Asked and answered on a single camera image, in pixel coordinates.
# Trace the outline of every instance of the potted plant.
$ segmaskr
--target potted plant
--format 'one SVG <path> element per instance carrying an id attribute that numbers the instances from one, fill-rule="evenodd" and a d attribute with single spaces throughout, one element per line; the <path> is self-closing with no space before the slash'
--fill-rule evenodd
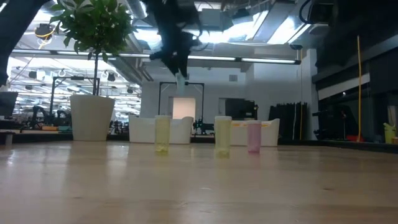
<path id="1" fill-rule="evenodd" d="M 57 33 L 66 35 L 63 43 L 68 47 L 71 39 L 74 49 L 89 52 L 88 60 L 94 57 L 95 73 L 98 74 L 100 57 L 107 62 L 111 54 L 117 54 L 126 45 L 131 32 L 131 17 L 127 8 L 117 0 L 57 0 L 54 11 L 63 11 L 51 18 L 57 22 Z M 96 96 L 96 82 L 93 95 L 71 96 L 73 139 L 77 141 L 105 141 L 111 120 L 114 99 Z"/>

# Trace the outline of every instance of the yellow pole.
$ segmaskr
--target yellow pole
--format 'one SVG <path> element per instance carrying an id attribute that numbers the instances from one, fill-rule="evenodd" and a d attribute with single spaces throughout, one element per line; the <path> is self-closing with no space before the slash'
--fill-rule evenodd
<path id="1" fill-rule="evenodd" d="M 362 122 L 362 63 L 361 63 L 361 43 L 359 41 L 359 35 L 356 38 L 356 42 L 358 45 L 358 67 L 359 67 L 359 95 L 358 95 L 358 138 L 357 142 L 360 142 L 361 140 L 361 122 Z"/>
<path id="2" fill-rule="evenodd" d="M 303 49 L 301 49 L 301 65 L 300 65 L 300 74 L 301 74 L 301 112 L 300 112 L 300 140 L 302 139 L 302 131 L 303 131 Z"/>

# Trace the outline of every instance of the pink cup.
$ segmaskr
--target pink cup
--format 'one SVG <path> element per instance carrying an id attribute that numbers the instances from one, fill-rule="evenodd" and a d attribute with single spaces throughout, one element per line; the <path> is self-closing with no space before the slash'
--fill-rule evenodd
<path id="1" fill-rule="evenodd" d="M 247 121 L 248 151 L 259 153 L 261 148 L 261 121 Z"/>

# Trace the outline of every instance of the computer screen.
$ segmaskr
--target computer screen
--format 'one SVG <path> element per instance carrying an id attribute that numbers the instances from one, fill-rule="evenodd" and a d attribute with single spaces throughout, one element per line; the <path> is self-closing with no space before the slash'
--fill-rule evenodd
<path id="1" fill-rule="evenodd" d="M 17 97 L 17 92 L 0 92 L 0 116 L 12 116 Z"/>

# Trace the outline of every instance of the yellow cup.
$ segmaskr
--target yellow cup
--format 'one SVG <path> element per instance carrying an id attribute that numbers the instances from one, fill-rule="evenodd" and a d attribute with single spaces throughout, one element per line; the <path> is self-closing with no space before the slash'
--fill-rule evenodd
<path id="1" fill-rule="evenodd" d="M 229 155 L 231 147 L 231 123 L 230 116 L 217 116 L 215 118 L 216 153 L 218 156 Z"/>
<path id="2" fill-rule="evenodd" d="M 155 117 L 155 148 L 156 152 L 168 152 L 170 142 L 171 116 Z"/>

